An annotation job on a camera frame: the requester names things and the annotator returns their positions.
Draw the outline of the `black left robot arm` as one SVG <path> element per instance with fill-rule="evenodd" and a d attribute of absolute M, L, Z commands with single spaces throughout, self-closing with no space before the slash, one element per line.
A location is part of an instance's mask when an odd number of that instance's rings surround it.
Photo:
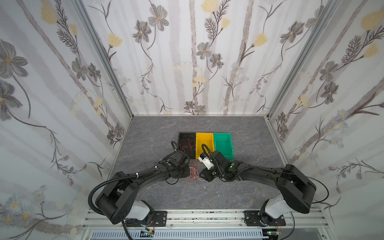
<path fill-rule="evenodd" d="M 114 225 L 126 220 L 149 225 L 154 220 L 154 209 L 146 201 L 137 201 L 141 188 L 149 184 L 190 176 L 190 157 L 173 147 L 173 152 L 142 172 L 117 172 L 110 180 L 94 187 L 88 196 L 91 210 L 107 217 Z"/>

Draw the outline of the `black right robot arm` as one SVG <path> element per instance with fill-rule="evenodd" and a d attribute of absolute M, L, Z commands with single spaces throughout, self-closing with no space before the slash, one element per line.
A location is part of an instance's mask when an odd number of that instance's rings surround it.
<path fill-rule="evenodd" d="M 317 190 L 317 179 L 305 176 L 294 165 L 283 168 L 266 168 L 241 161 L 229 161 L 219 151 L 211 152 L 207 145 L 202 145 L 203 153 L 199 160 L 206 166 L 200 172 L 200 178 L 207 182 L 219 179 L 222 182 L 251 181 L 264 184 L 280 191 L 280 194 L 267 199 L 256 216 L 258 226 L 267 227 L 286 213 L 308 214 Z"/>

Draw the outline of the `black storage bin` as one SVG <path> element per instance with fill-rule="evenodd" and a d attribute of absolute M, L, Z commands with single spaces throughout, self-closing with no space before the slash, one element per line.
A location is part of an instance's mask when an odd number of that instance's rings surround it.
<path fill-rule="evenodd" d="M 190 159 L 196 159 L 196 133 L 179 132 L 178 148 L 188 155 Z"/>

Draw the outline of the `green storage bin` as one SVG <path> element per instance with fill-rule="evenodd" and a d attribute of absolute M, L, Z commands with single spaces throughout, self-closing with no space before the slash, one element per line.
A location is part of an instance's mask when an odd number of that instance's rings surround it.
<path fill-rule="evenodd" d="M 235 151 L 230 133 L 214 133 L 214 146 L 226 159 L 233 160 Z"/>

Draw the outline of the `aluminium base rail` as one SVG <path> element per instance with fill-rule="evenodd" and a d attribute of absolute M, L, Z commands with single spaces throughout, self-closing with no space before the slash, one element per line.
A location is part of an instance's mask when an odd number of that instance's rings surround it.
<path fill-rule="evenodd" d="M 278 222 L 268 227 L 257 227 L 251 221 L 256 211 L 245 209 L 209 210 L 161 210 L 149 229 L 261 229 L 264 240 L 333 240 L 335 239 L 328 222 L 320 209 L 311 209 L 309 214 L 297 212 L 284 214 Z M 129 230 L 146 230 L 145 227 L 128 227 Z"/>

